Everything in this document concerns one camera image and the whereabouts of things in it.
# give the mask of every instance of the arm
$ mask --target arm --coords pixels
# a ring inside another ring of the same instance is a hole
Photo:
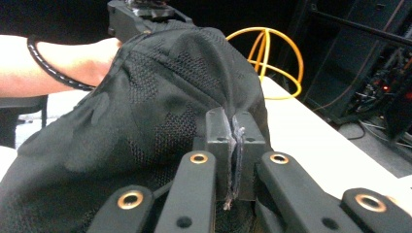
[[[99,85],[120,47],[116,38],[95,44],[63,46],[37,43],[39,53],[59,72]],[[71,90],[50,77],[31,57],[26,38],[0,35],[0,97],[27,97]]]

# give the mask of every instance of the white table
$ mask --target white table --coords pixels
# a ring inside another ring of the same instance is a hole
[[[16,157],[16,150],[0,146],[0,182]]]
[[[287,92],[269,79],[262,83],[267,96]],[[271,146],[293,156],[330,195],[364,187],[393,197],[412,215],[412,190],[335,131],[296,99],[266,100]]]

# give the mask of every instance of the yellow cable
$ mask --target yellow cable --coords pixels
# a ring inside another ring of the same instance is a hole
[[[248,60],[252,60],[252,57],[255,54],[255,49],[258,46],[258,42],[260,41],[260,39],[263,35],[264,35],[263,32],[260,32],[260,34],[258,34],[257,39],[255,40],[254,45],[252,46],[251,52],[249,53]]]
[[[256,61],[253,61],[253,60],[250,60],[249,62],[251,62],[252,64],[257,63]],[[271,66],[271,65],[267,65],[267,68],[269,68],[269,69],[271,69],[275,72],[278,72],[281,75],[283,75],[283,76],[287,77],[288,79],[290,79],[296,85],[296,92],[294,94],[291,94],[291,95],[288,95],[288,96],[280,96],[280,97],[265,96],[264,97],[265,99],[269,99],[269,100],[292,99],[292,98],[298,96],[300,94],[300,92],[302,92],[302,86],[300,85],[300,83],[292,75],[290,75],[289,73],[287,73],[287,72],[285,72],[285,71],[283,71],[283,70],[281,70],[277,67]]]
[[[257,54],[257,64],[255,65],[255,71],[256,72],[258,72],[258,68],[260,66],[261,58],[263,57],[266,41],[267,41],[267,38],[264,36],[263,39],[261,40],[260,48],[259,48],[258,54]]]
[[[264,30],[265,38],[266,38],[266,45],[265,45],[265,50],[264,50],[264,58],[263,58],[263,64],[261,65],[261,71],[260,71],[260,82],[263,82],[263,78],[266,75],[266,67],[267,67],[267,62],[269,62],[269,53],[270,53],[270,34],[267,29]]]
[[[303,68],[304,68],[303,59],[302,59],[302,55],[299,51],[299,48],[296,46],[296,44],[288,36],[286,36],[282,32],[279,32],[279,31],[277,31],[275,29],[271,29],[271,28],[265,28],[265,27],[245,28],[245,29],[242,29],[242,30],[239,30],[237,32],[234,32],[234,33],[230,34],[226,38],[227,38],[227,40],[230,40],[230,39],[232,39],[233,37],[235,37],[237,35],[243,34],[245,32],[251,32],[251,31],[260,31],[260,34],[258,35],[257,39],[255,40],[254,46],[252,47],[251,52],[249,54],[249,58],[248,58],[249,62],[256,65],[255,66],[256,71],[258,71],[259,66],[262,67],[261,72],[260,72],[260,76],[259,76],[260,81],[263,80],[263,77],[264,77],[265,72],[266,72],[266,68],[269,68],[269,69],[272,69],[276,72],[281,73],[282,75],[284,75],[285,77],[287,77],[288,79],[293,81],[293,83],[296,85],[296,88],[297,88],[296,93],[294,93],[291,96],[288,96],[288,97],[274,97],[274,98],[269,98],[269,99],[285,99],[285,98],[292,98],[292,97],[297,96],[301,92],[300,83],[302,82],[302,79],[303,79]],[[258,42],[260,41],[263,33],[264,33],[264,36],[265,36],[265,37],[263,37],[263,42],[261,43],[261,45],[265,44],[265,55],[264,55],[264,58],[263,58],[263,62],[260,62],[260,60],[261,60],[261,51],[262,51],[261,47],[260,47],[259,55],[257,56],[257,61],[253,61],[252,56],[255,53],[255,49],[256,49],[256,47],[258,45]],[[280,70],[279,68],[276,68],[276,67],[273,67],[273,66],[270,66],[270,65],[267,64],[268,57],[269,57],[269,52],[270,52],[270,33],[273,33],[273,34],[281,37],[282,39],[284,39],[292,47],[294,53],[296,54],[297,63],[298,63],[298,67],[299,67],[297,80],[293,76],[291,76],[290,74],[286,73],[285,71]]]

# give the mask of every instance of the wristband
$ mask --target wristband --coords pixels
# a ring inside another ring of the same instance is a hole
[[[64,74],[61,74],[60,72],[56,71],[44,58],[43,56],[37,51],[36,48],[36,43],[38,42],[38,37],[35,35],[30,36],[27,38],[27,48],[30,51],[31,56],[33,59],[37,62],[37,64],[46,72],[48,73],[52,78],[54,78],[56,81],[63,83],[65,85],[68,85],[72,88],[75,89],[80,89],[80,90],[93,90],[94,86],[81,83],[79,81],[76,81]]]

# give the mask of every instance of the black cloth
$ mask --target black cloth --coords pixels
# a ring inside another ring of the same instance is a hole
[[[131,39],[101,85],[19,148],[0,183],[1,232],[85,232],[117,189],[170,182],[217,107],[250,112],[269,140],[258,75],[218,30],[171,22]],[[250,203],[233,213],[217,232],[250,230]]]

